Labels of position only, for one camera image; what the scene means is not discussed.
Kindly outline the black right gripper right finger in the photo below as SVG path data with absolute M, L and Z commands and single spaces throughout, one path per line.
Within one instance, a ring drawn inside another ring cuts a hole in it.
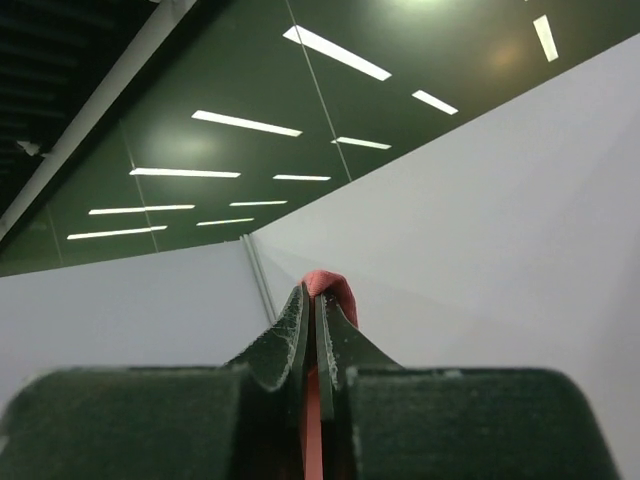
M 347 369 L 396 367 L 358 328 L 346 319 L 331 293 L 315 299 L 316 359 L 319 375 L 323 475 L 325 479 L 354 477 Z

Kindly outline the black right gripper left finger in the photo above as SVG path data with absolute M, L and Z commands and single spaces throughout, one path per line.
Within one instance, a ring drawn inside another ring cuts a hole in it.
M 226 367 L 242 389 L 232 479 L 302 479 L 308 292 L 293 288 L 276 322 Z

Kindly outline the pink t-shirt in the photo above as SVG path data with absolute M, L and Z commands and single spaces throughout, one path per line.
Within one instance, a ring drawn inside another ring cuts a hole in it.
M 307 273 L 301 283 L 306 286 L 311 301 L 314 301 L 321 294 L 333 294 L 346 319 L 351 325 L 358 328 L 356 300 L 343 275 L 326 270 L 314 270 Z M 306 480 L 323 479 L 320 389 L 316 360 L 312 361 L 307 373 L 301 445 L 303 448 L 304 478 Z

